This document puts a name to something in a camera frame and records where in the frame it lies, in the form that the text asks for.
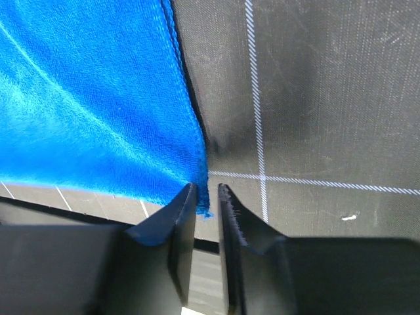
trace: blue towel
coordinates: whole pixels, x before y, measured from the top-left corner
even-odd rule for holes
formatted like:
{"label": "blue towel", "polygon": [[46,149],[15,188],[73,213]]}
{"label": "blue towel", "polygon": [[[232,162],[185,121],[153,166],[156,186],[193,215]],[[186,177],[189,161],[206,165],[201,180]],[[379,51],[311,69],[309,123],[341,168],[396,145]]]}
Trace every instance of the blue towel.
{"label": "blue towel", "polygon": [[0,180],[207,213],[203,134],[169,0],[0,0]]}

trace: gray fabric surface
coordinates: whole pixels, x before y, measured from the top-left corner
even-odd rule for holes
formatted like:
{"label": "gray fabric surface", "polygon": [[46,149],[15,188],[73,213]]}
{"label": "gray fabric surface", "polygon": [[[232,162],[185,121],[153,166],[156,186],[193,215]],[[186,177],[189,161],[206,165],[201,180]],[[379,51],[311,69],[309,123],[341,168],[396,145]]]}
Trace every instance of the gray fabric surface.
{"label": "gray fabric surface", "polygon": [[264,175],[281,177],[265,180],[268,222],[291,236],[419,238],[419,2],[175,1],[210,170],[262,200],[246,3]]}

